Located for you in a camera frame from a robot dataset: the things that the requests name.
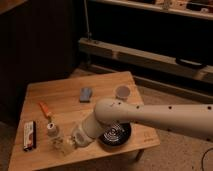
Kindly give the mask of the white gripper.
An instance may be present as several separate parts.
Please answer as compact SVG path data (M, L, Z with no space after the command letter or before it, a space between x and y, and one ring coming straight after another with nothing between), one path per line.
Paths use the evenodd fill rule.
M91 138L87 136L79 122L74 122L73 131L71 134L72 140L66 140L62 145L62 153L64 155L69 155L75 150L75 145L77 147L86 147L91 143Z

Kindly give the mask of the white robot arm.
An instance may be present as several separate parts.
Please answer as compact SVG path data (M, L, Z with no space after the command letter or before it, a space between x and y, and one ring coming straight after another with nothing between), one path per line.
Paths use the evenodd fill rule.
M89 146L114 124L121 123L137 123L213 141L213 104L136 105L100 99L65 139L64 153L69 155L77 148Z

